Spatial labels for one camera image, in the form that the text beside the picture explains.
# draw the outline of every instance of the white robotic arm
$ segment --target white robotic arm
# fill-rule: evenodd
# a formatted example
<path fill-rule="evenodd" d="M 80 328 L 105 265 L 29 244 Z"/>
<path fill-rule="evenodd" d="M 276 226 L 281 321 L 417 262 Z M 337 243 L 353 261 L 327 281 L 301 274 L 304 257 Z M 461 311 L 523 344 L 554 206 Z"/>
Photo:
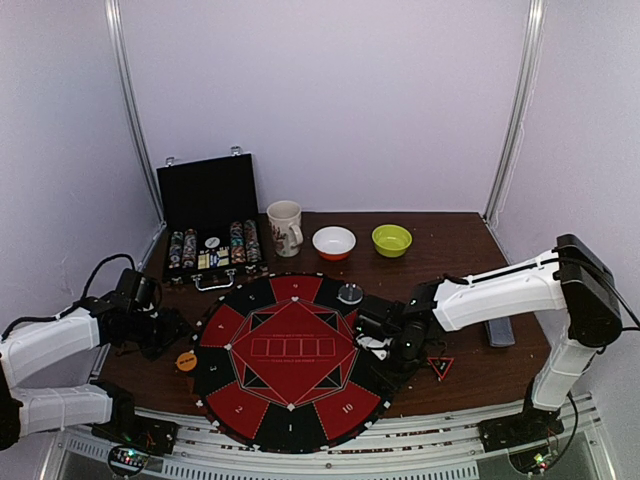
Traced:
<path fill-rule="evenodd" d="M 557 278 L 558 260 L 558 253 L 549 250 L 517 265 L 469 275 L 465 278 L 467 285 L 445 280 L 436 291 L 433 315 L 450 332 L 493 318 L 564 310 L 567 304 Z M 570 339 L 565 325 L 562 337 L 553 343 L 551 355 L 535 378 L 531 393 L 534 408 L 558 410 L 597 350 Z"/>
<path fill-rule="evenodd" d="M 26 317 L 5 330 L 0 341 L 0 450 L 31 433 L 78 424 L 101 424 L 99 436 L 123 443 L 130 443 L 140 432 L 155 435 L 161 430 L 165 438 L 166 431 L 173 430 L 170 422 L 149 425 L 136 417 L 133 397 L 115 385 L 21 387 L 45 367 L 105 344 L 120 346 L 132 341 L 147 359 L 158 358 L 190 328 L 176 310 L 156 311 L 154 289 L 155 281 L 126 269 L 116 289 L 103 298 L 83 295 L 61 314 Z M 156 453 L 172 446 L 166 439 L 157 445 Z"/>
<path fill-rule="evenodd" d="M 560 338 L 552 339 L 551 355 L 530 384 L 523 413 L 480 425 L 489 439 L 485 449 L 493 450 L 546 438 L 551 424 L 556 432 L 562 428 L 558 412 L 571 387 L 595 353 L 622 332 L 613 275 L 577 237 L 559 237 L 556 248 L 517 265 L 418 285 L 406 305 L 365 296 L 357 341 L 364 349 L 371 339 L 389 345 L 384 352 L 389 370 L 408 372 L 418 367 L 423 347 L 438 329 L 451 332 L 494 318 L 565 309 L 569 322 Z"/>

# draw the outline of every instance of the green bowl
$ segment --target green bowl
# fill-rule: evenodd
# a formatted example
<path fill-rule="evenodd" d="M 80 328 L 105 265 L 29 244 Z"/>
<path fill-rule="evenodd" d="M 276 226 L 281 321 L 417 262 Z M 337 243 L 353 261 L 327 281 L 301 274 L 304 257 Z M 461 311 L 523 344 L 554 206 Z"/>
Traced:
<path fill-rule="evenodd" d="M 380 225 L 371 234 L 377 252 L 383 257 L 397 258 L 405 254 L 413 238 L 399 225 Z"/>

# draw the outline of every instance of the ceramic mug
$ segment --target ceramic mug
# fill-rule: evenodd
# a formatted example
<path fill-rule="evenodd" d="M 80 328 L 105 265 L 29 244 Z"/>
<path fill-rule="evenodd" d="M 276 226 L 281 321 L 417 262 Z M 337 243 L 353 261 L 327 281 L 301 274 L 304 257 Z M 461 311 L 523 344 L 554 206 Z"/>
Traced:
<path fill-rule="evenodd" d="M 296 202 L 282 200 L 267 208 L 271 237 L 276 253 L 281 257 L 293 257 L 300 251 L 304 241 L 300 225 L 302 208 Z"/>

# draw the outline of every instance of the gray remote control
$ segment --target gray remote control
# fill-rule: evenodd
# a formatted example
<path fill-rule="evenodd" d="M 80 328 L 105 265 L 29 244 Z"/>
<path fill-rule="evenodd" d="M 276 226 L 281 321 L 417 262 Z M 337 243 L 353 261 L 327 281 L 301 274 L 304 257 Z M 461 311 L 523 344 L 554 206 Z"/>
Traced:
<path fill-rule="evenodd" d="M 510 347 L 516 344 L 509 317 L 494 318 L 484 322 L 489 335 L 489 345 L 492 347 Z"/>

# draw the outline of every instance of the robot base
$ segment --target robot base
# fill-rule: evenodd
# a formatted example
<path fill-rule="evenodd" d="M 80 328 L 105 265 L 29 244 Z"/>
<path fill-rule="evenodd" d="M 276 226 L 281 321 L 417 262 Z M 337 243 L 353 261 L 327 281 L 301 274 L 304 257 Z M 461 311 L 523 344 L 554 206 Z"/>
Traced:
<path fill-rule="evenodd" d="M 564 432 L 564 425 L 558 419 L 558 414 L 559 412 L 525 408 L 515 415 L 480 422 L 478 430 L 485 452 L 546 440 L 549 438 L 549 431 L 561 434 Z"/>
<path fill-rule="evenodd" d="M 162 456 L 173 452 L 173 445 L 178 432 L 177 424 L 136 415 L 135 427 L 137 435 L 129 438 L 126 438 L 122 430 L 111 422 L 103 425 L 94 425 L 91 433 L 96 437 L 104 438 L 111 442 L 124 443 L 128 447 L 149 455 Z"/>

